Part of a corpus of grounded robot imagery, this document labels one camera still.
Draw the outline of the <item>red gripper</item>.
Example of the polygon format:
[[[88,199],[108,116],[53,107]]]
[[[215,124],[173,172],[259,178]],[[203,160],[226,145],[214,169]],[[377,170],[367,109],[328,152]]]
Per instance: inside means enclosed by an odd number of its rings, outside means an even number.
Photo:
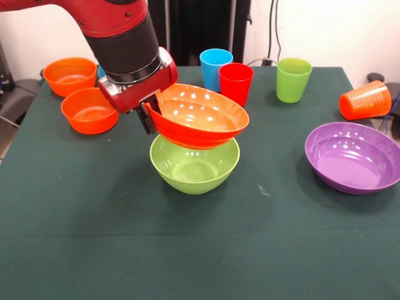
[[[150,112],[162,114],[155,93],[167,89],[178,81],[178,69],[170,53],[159,47],[156,58],[160,61],[159,67],[143,80],[119,84],[104,76],[98,81],[99,90],[117,112],[124,114],[136,109],[146,134],[156,133],[154,122],[149,116]],[[145,100],[146,110],[139,107]]]

